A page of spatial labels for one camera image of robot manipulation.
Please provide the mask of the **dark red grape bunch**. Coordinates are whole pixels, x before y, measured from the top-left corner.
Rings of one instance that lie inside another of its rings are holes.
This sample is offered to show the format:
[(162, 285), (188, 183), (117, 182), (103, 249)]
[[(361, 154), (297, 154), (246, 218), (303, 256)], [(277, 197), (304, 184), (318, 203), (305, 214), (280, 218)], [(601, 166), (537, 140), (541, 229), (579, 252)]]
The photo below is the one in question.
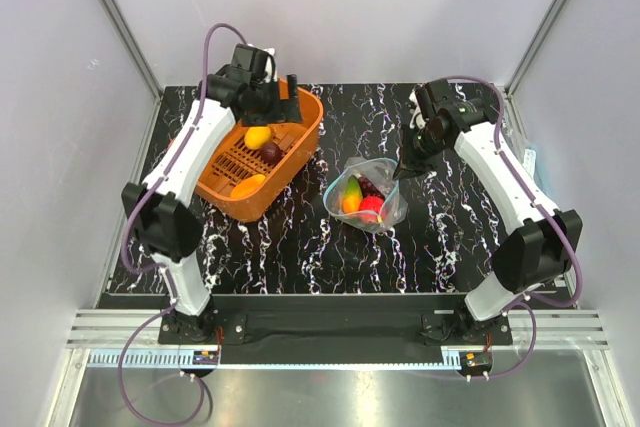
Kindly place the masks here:
[(385, 199), (385, 196), (366, 176), (361, 175), (358, 178), (358, 183), (364, 197), (378, 197), (380, 199)]

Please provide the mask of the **clear zip top bag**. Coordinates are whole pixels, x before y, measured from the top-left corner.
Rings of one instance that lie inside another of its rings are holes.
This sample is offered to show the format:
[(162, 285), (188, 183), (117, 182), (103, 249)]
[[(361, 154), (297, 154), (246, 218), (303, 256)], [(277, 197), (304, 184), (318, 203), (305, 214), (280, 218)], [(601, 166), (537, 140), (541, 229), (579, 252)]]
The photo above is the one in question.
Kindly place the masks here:
[(333, 218), (362, 231), (389, 231), (405, 219), (408, 209), (393, 179), (396, 167), (389, 158), (349, 158), (325, 191), (324, 207)]

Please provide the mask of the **red strawberry toy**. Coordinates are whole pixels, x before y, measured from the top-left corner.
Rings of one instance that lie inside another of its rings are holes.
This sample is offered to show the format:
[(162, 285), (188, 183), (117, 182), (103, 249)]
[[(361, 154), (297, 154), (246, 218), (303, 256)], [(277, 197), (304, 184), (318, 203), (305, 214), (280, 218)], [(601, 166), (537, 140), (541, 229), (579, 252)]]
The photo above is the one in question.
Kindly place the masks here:
[(364, 197), (357, 212), (358, 219), (365, 223), (381, 223), (384, 199), (378, 197)]

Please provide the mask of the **green orange mango toy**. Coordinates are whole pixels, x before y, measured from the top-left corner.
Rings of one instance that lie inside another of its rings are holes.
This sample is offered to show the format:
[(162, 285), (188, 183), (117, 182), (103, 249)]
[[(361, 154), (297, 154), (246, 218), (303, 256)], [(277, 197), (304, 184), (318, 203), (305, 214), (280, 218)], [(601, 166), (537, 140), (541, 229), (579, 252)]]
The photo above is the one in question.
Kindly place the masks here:
[(362, 190), (356, 176), (351, 175), (346, 182), (341, 200), (341, 209), (344, 214), (351, 214), (360, 210), (363, 200)]

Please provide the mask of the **orange plastic basket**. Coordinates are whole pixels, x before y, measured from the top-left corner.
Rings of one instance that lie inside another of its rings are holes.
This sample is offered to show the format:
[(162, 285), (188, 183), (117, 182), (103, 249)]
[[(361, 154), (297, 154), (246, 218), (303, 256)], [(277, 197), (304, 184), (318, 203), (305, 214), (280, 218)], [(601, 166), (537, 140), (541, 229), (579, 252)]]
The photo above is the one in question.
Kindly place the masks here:
[[(195, 193), (235, 220), (258, 220), (307, 164), (318, 145), (323, 104), (305, 86), (298, 88), (298, 99), (302, 121), (272, 126), (273, 141), (283, 152), (278, 164), (270, 165), (259, 152), (248, 149), (244, 145), (247, 129), (238, 124), (211, 155)], [(244, 197), (231, 196), (238, 183), (256, 174), (264, 175), (265, 180), (254, 192)]]

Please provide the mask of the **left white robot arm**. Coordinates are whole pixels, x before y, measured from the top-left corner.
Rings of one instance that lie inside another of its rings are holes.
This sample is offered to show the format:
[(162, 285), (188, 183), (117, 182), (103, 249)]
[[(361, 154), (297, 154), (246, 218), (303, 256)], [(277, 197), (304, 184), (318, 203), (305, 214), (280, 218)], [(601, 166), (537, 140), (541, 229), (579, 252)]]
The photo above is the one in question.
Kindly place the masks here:
[(122, 191), (127, 223), (121, 261), (133, 275), (160, 272), (170, 297), (160, 316), (185, 343), (208, 343), (216, 335), (212, 299), (196, 254), (203, 225), (189, 205), (209, 158), (240, 123), (231, 108), (232, 95), (213, 100), (206, 89), (201, 86), (200, 98), (163, 159), (142, 183), (129, 182)]

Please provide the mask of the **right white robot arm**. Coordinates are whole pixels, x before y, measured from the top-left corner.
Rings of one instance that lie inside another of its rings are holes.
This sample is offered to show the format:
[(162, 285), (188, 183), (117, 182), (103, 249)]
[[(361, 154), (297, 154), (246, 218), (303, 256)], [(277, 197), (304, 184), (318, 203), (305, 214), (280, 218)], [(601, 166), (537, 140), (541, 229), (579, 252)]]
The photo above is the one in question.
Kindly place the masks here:
[(560, 301), (538, 293), (542, 285), (579, 273), (577, 257), (583, 222), (574, 210), (562, 211), (527, 175), (505, 143), (500, 119), (491, 119), (478, 99), (419, 102), (402, 128), (397, 180), (426, 173), (434, 157), (454, 151), (476, 174), (504, 223), (506, 238), (492, 254), (491, 273), (458, 303), (443, 323), (443, 336), (466, 343), (485, 338), (500, 317), (535, 298), (556, 308), (576, 303), (583, 282)]

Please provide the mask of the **spare clear plastic bag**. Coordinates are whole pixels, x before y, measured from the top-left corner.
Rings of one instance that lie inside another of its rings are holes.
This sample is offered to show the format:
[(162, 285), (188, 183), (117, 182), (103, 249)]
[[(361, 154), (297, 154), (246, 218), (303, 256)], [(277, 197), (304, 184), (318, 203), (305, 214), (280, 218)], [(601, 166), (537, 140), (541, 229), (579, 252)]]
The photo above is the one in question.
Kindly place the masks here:
[(508, 126), (506, 122), (502, 123), (501, 132), (527, 175), (539, 189), (546, 191), (541, 171), (538, 169), (537, 151), (527, 137), (516, 127)]

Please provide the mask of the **yellow orange fruit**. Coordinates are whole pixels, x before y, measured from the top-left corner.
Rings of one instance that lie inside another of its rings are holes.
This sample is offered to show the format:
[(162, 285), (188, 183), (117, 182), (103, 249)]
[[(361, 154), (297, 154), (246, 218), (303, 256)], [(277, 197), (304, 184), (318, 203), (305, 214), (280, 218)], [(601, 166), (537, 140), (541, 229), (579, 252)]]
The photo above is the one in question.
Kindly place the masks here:
[(250, 150), (259, 150), (264, 144), (271, 141), (272, 135), (270, 126), (250, 127), (244, 135), (244, 145)]

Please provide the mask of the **dark purple plum toy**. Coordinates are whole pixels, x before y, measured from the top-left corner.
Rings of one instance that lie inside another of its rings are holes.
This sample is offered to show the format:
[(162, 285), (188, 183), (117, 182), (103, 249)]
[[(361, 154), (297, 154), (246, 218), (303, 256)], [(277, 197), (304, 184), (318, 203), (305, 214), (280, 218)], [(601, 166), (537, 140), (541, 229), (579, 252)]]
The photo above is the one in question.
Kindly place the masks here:
[(263, 162), (269, 165), (276, 165), (281, 161), (283, 153), (275, 142), (270, 141), (261, 147), (260, 156)]

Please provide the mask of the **small orange fruit slice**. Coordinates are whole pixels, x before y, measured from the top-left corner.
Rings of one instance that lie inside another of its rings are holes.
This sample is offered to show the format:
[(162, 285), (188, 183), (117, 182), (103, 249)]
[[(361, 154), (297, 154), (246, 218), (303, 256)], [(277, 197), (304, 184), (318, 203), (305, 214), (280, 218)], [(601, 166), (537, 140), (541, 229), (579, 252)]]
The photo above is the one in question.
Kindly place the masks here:
[(239, 182), (231, 191), (232, 198), (242, 198), (252, 195), (266, 180), (264, 174), (255, 174)]

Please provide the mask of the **left aluminium corner post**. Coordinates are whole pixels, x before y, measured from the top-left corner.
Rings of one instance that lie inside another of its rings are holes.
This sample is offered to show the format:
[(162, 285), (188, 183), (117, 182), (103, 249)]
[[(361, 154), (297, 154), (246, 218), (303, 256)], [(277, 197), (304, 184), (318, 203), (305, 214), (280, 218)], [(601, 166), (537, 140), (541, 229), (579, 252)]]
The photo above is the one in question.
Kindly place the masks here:
[(98, 1), (147, 90), (150, 92), (152, 98), (158, 102), (162, 97), (163, 88), (146, 60), (139, 43), (136, 41), (117, 0)]

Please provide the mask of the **aluminium corner post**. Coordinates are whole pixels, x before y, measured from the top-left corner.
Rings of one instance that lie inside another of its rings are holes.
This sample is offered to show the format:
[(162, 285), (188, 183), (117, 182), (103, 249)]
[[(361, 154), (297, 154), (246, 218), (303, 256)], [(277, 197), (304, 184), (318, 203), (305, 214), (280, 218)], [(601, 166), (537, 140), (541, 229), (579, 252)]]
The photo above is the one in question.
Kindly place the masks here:
[(150, 92), (152, 98), (158, 102), (162, 97), (163, 88), (146, 60), (139, 43), (136, 41), (117, 0), (98, 1), (147, 90)]
[(509, 78), (509, 81), (504, 86), (505, 94), (508, 99), (515, 97), (518, 88), (522, 84), (526, 74), (533, 65), (536, 57), (551, 34), (554, 26), (560, 19), (561, 14), (567, 7), (569, 1), (570, 0), (552, 0), (547, 7), (542, 20), (524, 51), (524, 54)]

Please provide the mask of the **aluminium frame rail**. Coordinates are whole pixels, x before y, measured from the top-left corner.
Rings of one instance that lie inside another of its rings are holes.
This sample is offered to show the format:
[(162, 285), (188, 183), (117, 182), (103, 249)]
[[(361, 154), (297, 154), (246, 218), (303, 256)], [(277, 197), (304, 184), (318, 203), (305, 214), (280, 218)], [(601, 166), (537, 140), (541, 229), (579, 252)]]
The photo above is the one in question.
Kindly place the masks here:
[[(115, 348), (157, 312), (150, 309), (81, 309), (76, 313), (66, 342), (73, 348)], [(606, 350), (609, 348), (600, 318), (592, 310), (538, 310), (535, 321), (522, 310), (508, 315), (507, 332), (523, 348), (531, 326), (537, 326), (539, 350)]]

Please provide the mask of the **right aluminium corner post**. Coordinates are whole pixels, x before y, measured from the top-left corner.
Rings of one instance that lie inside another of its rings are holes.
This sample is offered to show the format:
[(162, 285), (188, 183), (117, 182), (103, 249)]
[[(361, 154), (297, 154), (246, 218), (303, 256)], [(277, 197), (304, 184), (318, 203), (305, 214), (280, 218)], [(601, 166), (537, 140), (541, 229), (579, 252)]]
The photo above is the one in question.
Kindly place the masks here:
[(524, 54), (509, 78), (509, 81), (504, 86), (505, 94), (508, 99), (515, 97), (518, 88), (522, 84), (526, 74), (533, 65), (536, 57), (551, 34), (554, 26), (560, 19), (561, 14), (567, 7), (569, 1), (570, 0), (552, 0), (547, 7), (542, 20), (524, 51)]

